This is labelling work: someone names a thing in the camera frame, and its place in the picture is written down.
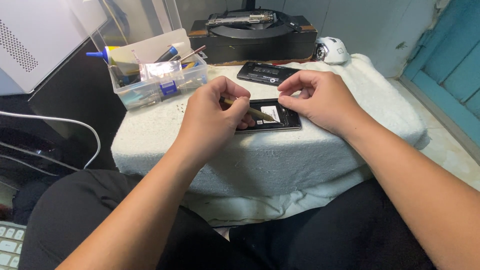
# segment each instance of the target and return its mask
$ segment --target white cable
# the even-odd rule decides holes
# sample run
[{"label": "white cable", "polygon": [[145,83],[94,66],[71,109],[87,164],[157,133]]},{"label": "white cable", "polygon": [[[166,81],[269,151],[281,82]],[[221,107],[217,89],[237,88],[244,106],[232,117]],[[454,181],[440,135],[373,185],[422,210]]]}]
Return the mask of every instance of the white cable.
[{"label": "white cable", "polygon": [[77,121],[77,120],[72,120],[72,119],[66,119],[66,118],[48,117],[48,116],[40,116],[40,115],[29,115],[29,114],[19,114],[19,113],[12,113],[12,112],[6,112],[6,111],[0,111],[0,115],[20,117],[20,118],[32,118],[32,119],[70,122],[70,123],[75,123],[75,124],[82,125],[82,126],[88,128],[88,129],[90,129],[93,132],[93,134],[95,135],[97,148],[96,148],[96,152],[93,155],[93,157],[87,162],[87,164],[85,164],[84,169],[86,169],[87,166],[90,165],[90,163],[92,163],[92,161],[98,156],[98,153],[100,152],[100,137],[98,137],[98,134],[96,133],[95,129],[93,129],[93,127],[91,127],[91,126],[89,126],[89,125],[87,125],[83,122],[80,122],[80,121]]},{"label": "white cable", "polygon": [[71,170],[74,170],[74,171],[77,171],[77,172],[80,170],[80,169],[77,169],[77,168],[75,168],[75,167],[72,167],[72,166],[70,166],[70,165],[68,165],[68,164],[62,163],[62,162],[60,162],[60,161],[56,161],[56,160],[51,159],[51,158],[49,158],[49,157],[39,155],[39,154],[37,154],[37,153],[35,153],[35,152],[32,152],[32,151],[28,151],[28,150],[25,150],[25,149],[18,148],[18,147],[15,147],[15,146],[13,146],[13,145],[9,145],[9,144],[3,143],[3,142],[0,142],[0,145],[1,145],[1,146],[8,147],[8,148],[11,148],[11,149],[14,149],[14,150],[17,150],[17,151],[20,151],[20,152],[23,152],[23,153],[30,154],[30,155],[33,155],[33,156],[36,156],[36,157],[40,157],[40,158],[49,160],[49,161],[51,161],[51,162],[54,162],[54,163],[56,163],[56,164],[58,164],[58,165],[62,165],[63,167],[67,167],[67,168],[69,168],[69,169],[71,169]]},{"label": "white cable", "polygon": [[25,166],[28,166],[28,167],[30,167],[30,168],[32,168],[32,169],[35,169],[35,170],[37,170],[37,171],[39,171],[39,172],[46,173],[46,174],[51,175],[51,176],[58,176],[58,174],[53,174],[53,173],[46,172],[46,171],[44,171],[44,170],[42,170],[42,169],[39,169],[39,168],[37,168],[37,167],[35,167],[35,166],[32,166],[32,165],[30,165],[30,164],[28,164],[28,163],[25,163],[25,162],[23,162],[23,161],[21,161],[21,160],[18,160],[18,159],[14,159],[14,158],[9,157],[9,156],[0,155],[0,158],[6,158],[6,159],[9,159],[9,160],[16,161],[16,162],[18,162],[18,163],[21,163],[21,164],[23,164],[23,165],[25,165]]}]

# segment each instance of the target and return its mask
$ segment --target hand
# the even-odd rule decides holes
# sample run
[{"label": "hand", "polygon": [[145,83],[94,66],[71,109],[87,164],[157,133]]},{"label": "hand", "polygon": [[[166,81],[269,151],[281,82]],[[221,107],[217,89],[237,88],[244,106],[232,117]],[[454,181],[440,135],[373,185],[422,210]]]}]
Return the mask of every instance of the hand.
[{"label": "hand", "polygon": [[[345,137],[370,116],[358,105],[342,77],[333,72],[302,70],[278,87],[278,102],[316,125]],[[301,91],[298,98],[290,97]]]},{"label": "hand", "polygon": [[[220,95],[233,100],[233,105],[222,110],[218,102]],[[188,99],[175,145],[206,163],[233,137],[237,127],[245,129],[255,125],[246,114],[249,106],[250,92],[245,88],[224,76],[211,80]]]}]

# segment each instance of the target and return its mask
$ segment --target barcode sticker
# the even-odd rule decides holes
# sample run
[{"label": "barcode sticker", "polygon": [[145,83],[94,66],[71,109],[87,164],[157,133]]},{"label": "barcode sticker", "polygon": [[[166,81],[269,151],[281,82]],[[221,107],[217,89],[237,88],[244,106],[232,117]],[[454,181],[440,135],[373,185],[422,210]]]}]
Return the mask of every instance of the barcode sticker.
[{"label": "barcode sticker", "polygon": [[[280,122],[280,118],[278,117],[278,111],[276,110],[276,106],[260,107],[260,110],[261,110],[263,113],[266,113],[266,114],[270,115],[271,117],[273,117],[273,119],[275,119],[275,120],[277,120],[277,121]],[[265,121],[265,120],[264,120],[264,123],[275,123],[275,122]]]}]

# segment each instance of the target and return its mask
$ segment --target white computer mouse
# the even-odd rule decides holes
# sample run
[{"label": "white computer mouse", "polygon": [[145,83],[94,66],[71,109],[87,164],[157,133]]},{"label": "white computer mouse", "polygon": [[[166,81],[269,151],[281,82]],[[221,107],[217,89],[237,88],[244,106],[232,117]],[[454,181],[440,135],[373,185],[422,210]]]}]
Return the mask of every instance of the white computer mouse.
[{"label": "white computer mouse", "polygon": [[330,65],[341,64],[350,57],[345,44],[338,38],[319,37],[315,40],[317,47],[313,54],[317,61],[323,61]]}]

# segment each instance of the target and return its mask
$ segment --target black box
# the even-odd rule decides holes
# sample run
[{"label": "black box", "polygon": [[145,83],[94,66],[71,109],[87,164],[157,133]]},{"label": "black box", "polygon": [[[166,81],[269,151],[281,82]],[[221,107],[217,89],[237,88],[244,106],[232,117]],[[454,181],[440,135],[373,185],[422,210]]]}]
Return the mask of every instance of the black box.
[{"label": "black box", "polygon": [[192,49],[206,45],[203,50],[208,64],[242,65],[254,62],[308,61],[315,49],[317,30],[303,16],[293,17],[301,32],[290,32],[277,37],[232,38],[209,33],[206,20],[195,21],[188,34]]}]

